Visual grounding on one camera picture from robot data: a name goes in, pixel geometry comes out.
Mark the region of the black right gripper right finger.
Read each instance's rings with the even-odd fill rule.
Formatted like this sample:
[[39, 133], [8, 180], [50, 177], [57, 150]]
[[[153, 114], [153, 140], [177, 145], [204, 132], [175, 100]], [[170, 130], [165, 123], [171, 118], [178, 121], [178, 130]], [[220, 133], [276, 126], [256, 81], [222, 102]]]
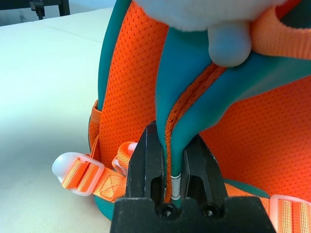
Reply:
[[227, 197], [218, 162], [200, 135], [196, 135], [183, 151], [181, 197]]

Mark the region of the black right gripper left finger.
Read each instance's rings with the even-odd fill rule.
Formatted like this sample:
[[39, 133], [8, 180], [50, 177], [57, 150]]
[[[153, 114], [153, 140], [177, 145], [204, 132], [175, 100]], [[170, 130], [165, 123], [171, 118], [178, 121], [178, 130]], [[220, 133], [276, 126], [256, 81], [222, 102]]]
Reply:
[[156, 122], [144, 129], [130, 158], [126, 197], [149, 198], [155, 205], [164, 202], [165, 171], [163, 147], [157, 134]]

